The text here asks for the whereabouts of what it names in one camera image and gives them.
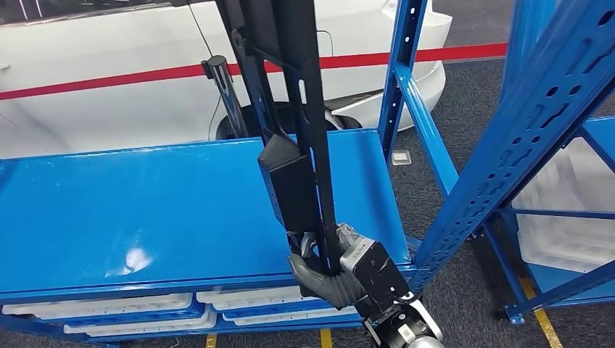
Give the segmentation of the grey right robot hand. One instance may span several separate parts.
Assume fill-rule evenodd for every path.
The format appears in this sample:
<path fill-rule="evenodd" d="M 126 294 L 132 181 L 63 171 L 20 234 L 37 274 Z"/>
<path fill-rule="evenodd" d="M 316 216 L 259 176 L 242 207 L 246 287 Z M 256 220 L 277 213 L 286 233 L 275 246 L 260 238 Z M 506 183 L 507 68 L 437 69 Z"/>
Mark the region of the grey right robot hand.
<path fill-rule="evenodd" d="M 340 273 L 327 276 L 311 270 L 301 256 L 297 254 L 288 256 L 288 261 L 293 276 L 301 286 L 339 310 L 354 305 L 366 295 L 366 290 L 359 280 L 344 264 L 365 237 L 347 223 L 341 223 L 337 226 L 337 236 L 339 247 L 343 251 L 339 258 L 342 266 Z"/>

